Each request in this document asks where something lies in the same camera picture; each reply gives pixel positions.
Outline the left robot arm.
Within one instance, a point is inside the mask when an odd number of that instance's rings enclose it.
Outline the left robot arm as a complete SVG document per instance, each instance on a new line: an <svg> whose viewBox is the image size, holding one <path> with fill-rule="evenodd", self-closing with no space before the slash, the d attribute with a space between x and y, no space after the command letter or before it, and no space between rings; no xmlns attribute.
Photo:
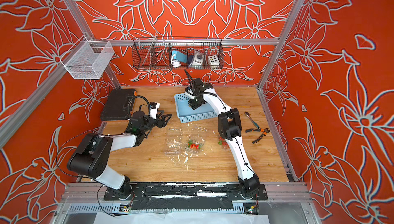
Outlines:
<svg viewBox="0 0 394 224"><path fill-rule="evenodd" d="M118 199L127 199L132 195L130 179L108 165L110 153L137 147L153 128L167 126L172 115L164 115L158 110L159 107L159 103L150 102L147 114L142 110L133 112L122 134L87 134L69 159L67 169L101 183Z"/></svg>

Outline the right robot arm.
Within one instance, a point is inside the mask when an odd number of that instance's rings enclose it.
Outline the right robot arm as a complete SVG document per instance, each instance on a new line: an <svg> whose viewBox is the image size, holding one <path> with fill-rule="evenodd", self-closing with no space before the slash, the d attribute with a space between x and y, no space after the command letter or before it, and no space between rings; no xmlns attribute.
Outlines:
<svg viewBox="0 0 394 224"><path fill-rule="evenodd" d="M190 97L189 106L197 109L209 104L218 115L218 132L228 144L237 166L238 181L243 197L257 197L260 180L247 158L242 140L242 125L239 110L228 106L217 94L213 86L203 83L200 78L189 79L185 94Z"/></svg>

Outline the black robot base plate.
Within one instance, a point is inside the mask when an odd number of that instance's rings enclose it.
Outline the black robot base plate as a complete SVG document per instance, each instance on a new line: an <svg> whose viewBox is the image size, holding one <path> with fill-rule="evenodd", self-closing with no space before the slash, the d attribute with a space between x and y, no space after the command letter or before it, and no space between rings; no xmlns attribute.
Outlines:
<svg viewBox="0 0 394 224"><path fill-rule="evenodd" d="M107 189L104 201L119 202L116 213L137 211L204 211L247 213L268 200L264 185L250 196L242 194L240 185L231 183L133 183L131 192L121 196Z"/></svg>

